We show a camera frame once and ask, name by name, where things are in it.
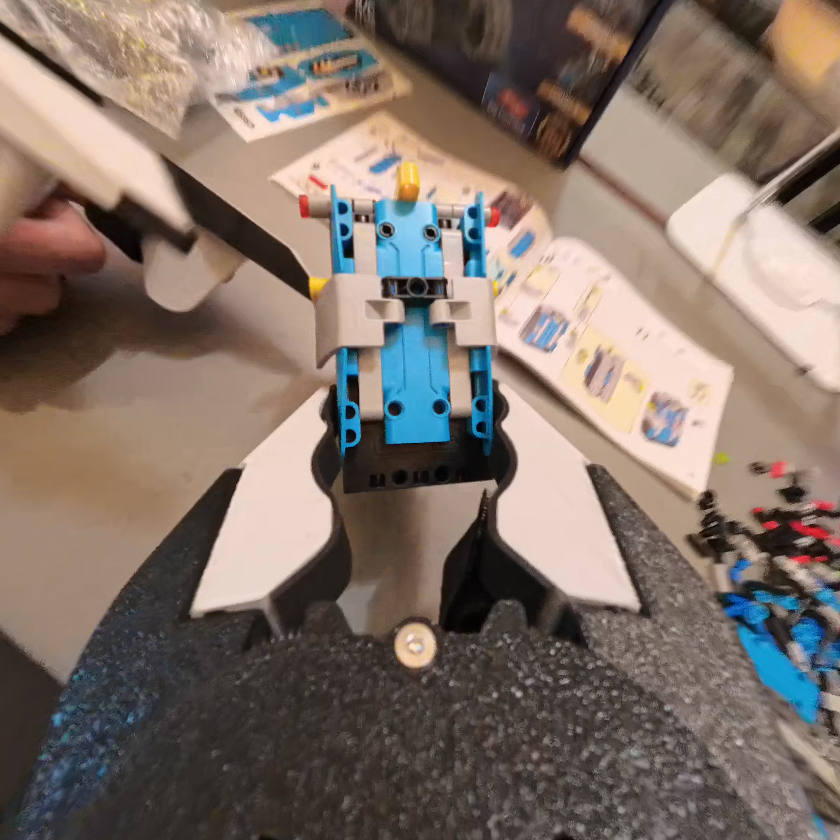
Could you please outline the blue sticker sheet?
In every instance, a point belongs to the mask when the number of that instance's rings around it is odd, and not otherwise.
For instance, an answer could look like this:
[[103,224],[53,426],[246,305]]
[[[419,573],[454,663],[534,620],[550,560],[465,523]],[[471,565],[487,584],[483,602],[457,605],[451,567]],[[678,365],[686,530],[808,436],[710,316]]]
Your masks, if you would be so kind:
[[276,49],[242,89],[213,108],[247,142],[409,96],[412,82],[356,24],[325,2],[278,2],[229,13],[256,26]]

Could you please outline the person's left hand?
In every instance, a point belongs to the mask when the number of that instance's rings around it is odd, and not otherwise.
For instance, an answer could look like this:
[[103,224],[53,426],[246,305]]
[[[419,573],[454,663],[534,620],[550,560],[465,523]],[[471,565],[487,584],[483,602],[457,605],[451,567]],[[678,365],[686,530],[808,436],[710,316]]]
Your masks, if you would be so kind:
[[2,235],[1,335],[54,312],[62,280],[94,275],[106,258],[102,239],[68,201],[51,198],[19,218]]

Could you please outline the instruction booklet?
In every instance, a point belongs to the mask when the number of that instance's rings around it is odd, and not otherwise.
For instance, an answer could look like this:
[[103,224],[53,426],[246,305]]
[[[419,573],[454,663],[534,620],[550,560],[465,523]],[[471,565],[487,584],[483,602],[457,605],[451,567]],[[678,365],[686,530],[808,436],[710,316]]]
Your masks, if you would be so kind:
[[393,196],[397,169],[418,165],[423,200],[465,204],[483,193],[500,210],[489,231],[498,283],[500,348],[529,368],[605,437],[689,499],[707,489],[733,380],[578,238],[553,238],[549,218],[519,185],[427,142],[379,112],[275,172],[294,197]]

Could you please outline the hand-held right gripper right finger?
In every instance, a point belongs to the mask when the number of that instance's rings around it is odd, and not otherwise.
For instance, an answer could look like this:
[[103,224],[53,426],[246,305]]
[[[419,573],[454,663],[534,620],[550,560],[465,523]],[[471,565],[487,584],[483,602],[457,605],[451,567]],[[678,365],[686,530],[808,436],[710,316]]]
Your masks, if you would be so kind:
[[503,601],[518,603],[531,627],[575,642],[584,611],[642,615],[591,461],[511,386],[495,384],[494,407],[496,486],[444,562],[441,629],[477,633]]

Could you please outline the white book stand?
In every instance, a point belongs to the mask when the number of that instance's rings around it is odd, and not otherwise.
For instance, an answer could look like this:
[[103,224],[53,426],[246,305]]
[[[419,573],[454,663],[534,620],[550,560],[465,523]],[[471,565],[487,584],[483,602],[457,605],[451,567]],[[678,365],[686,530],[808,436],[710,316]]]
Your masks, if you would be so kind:
[[838,171],[839,131],[763,185],[729,172],[667,219],[672,246],[794,367],[839,391],[838,201],[804,222],[786,207]]

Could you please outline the pile of toy brick pieces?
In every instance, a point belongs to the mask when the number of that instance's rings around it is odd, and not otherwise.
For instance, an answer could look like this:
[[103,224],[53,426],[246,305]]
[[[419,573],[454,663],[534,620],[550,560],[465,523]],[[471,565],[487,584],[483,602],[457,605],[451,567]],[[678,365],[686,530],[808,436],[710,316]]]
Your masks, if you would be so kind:
[[790,460],[754,460],[747,471],[773,483],[774,502],[744,521],[705,490],[686,541],[708,561],[722,611],[781,701],[783,739],[813,786],[838,799],[838,500],[816,495],[815,471]]

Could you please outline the dark printed toy set box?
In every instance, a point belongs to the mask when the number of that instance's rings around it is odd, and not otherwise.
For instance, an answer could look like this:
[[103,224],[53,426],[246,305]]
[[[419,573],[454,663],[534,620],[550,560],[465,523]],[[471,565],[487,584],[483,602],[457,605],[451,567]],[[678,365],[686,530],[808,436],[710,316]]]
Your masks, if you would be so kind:
[[327,2],[565,169],[670,1]]

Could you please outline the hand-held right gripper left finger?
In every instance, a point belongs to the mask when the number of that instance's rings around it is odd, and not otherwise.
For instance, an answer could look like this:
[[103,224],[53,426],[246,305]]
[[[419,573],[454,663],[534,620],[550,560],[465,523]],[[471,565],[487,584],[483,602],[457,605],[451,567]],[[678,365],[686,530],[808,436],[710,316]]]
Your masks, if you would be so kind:
[[332,485],[340,457],[322,387],[238,466],[190,604],[192,619],[257,613],[275,638],[290,635],[309,605],[337,599],[351,550]]

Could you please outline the clear plastic bag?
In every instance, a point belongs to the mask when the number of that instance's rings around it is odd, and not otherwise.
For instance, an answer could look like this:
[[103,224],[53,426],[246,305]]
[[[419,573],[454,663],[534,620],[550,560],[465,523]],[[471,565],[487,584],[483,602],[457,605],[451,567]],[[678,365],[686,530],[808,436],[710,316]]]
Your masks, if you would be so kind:
[[249,21],[199,1],[2,1],[5,26],[97,94],[175,138],[188,109],[279,58]]

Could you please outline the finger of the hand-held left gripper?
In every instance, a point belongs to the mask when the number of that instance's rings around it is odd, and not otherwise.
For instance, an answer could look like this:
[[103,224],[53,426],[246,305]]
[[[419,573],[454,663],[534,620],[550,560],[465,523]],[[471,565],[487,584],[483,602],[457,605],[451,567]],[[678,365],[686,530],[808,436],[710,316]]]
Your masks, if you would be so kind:
[[198,232],[187,252],[156,237],[141,248],[144,292],[170,312],[194,310],[241,267],[240,253],[210,232]]
[[166,207],[310,299],[310,276],[271,232],[110,120],[93,94],[17,36],[1,45],[2,229],[54,186],[105,207],[122,196]]

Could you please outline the grey blue toy brick model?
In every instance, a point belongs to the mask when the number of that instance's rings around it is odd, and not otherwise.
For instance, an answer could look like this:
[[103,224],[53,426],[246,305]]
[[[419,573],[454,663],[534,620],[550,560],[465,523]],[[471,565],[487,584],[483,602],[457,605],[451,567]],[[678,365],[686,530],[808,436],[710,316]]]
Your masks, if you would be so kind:
[[[317,365],[335,363],[329,405],[343,490],[489,480],[494,442],[494,281],[482,192],[465,204],[421,197],[415,163],[385,199],[299,197],[329,223],[331,275],[310,278]],[[445,277],[449,297],[382,298],[382,277]]]

